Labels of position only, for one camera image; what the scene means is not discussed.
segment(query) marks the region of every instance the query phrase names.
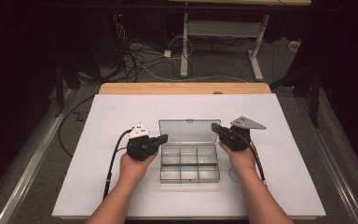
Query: box lid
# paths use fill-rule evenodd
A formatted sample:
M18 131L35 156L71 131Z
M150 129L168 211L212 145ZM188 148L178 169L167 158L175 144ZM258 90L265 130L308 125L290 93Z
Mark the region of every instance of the box lid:
M212 123L220 125L220 119L161 119L158 121L161 134L168 135L166 145L212 145L217 134Z

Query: plastic organizer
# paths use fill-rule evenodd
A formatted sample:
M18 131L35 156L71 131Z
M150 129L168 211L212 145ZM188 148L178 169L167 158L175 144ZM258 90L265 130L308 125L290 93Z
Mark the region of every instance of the plastic organizer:
M220 124L218 119L159 121L161 134L169 136L161 146L161 183L219 182L213 122Z

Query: desk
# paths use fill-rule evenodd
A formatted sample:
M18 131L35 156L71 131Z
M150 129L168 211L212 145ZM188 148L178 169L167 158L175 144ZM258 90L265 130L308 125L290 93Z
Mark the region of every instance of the desk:
M310 0L170 0L173 2L188 3L217 3L217 4L245 4L245 5L283 5L283 6L308 6ZM237 21L191 21L188 13L185 13L183 31L183 52L181 59L181 77L187 77L187 38L189 35L216 35L216 36L237 36L255 37L253 50L248 51L249 60L253 68L255 79L263 80L260 66L257 62L257 52L263 40L264 32L267 28L269 15L264 15L261 22L237 22Z
M224 94L211 94L215 91ZM87 218L92 214L103 198L116 141L138 122L157 136L159 119L221 119L227 127L240 115L267 126L266 130L252 130L251 136L268 189L284 211L296 219L325 216L279 102L264 83L104 84L93 101L52 215ZM123 139L120 147L126 145ZM113 166L111 188L117 182L122 153ZM218 145L217 154L221 179L214 184L160 184L157 157L132 197L128 218L246 218L240 186L228 175L228 156Z

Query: white sheet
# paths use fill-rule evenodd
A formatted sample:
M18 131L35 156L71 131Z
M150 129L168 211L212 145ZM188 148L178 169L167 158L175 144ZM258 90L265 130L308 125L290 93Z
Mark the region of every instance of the white sheet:
M158 136L159 119L245 116L267 127L251 130L268 189L289 216L325 216L310 174L275 94L96 95L62 190L55 217L90 216L103 198L104 180L119 136L142 122ZM127 145L123 138L120 147ZM215 184L160 184L158 156L135 191L129 217L245 217L238 183L228 176L226 152L216 144L221 179ZM111 188L117 182L117 154Z

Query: finger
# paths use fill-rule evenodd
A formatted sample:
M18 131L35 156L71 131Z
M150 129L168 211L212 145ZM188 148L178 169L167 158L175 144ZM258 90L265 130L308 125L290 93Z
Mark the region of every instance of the finger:
M219 145L228 155L231 153L231 149L229 149L229 147L226 146L226 144L224 144L222 141L219 141Z

